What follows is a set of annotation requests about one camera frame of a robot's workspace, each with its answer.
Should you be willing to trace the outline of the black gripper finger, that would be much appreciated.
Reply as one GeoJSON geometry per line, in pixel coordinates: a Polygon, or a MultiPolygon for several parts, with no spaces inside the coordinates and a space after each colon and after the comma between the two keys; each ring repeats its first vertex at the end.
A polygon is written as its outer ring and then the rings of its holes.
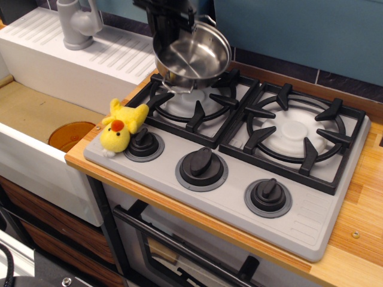
{"type": "Polygon", "coordinates": [[[152,33],[152,36],[155,36],[157,32],[157,16],[150,8],[146,8],[147,20],[152,33]]]}
{"type": "Polygon", "coordinates": [[[187,19],[181,13],[158,14],[155,23],[155,54],[159,57],[161,51],[187,32],[187,19]]]}

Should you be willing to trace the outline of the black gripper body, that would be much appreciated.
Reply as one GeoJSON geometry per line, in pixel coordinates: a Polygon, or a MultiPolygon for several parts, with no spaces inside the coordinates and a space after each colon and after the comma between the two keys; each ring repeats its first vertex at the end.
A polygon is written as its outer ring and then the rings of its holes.
{"type": "Polygon", "coordinates": [[[197,13],[197,9],[192,5],[190,1],[186,0],[133,0],[133,5],[143,9],[146,12],[146,8],[150,8],[156,15],[181,13],[183,17],[187,19],[187,32],[192,32],[195,23],[194,17],[197,13]]]}

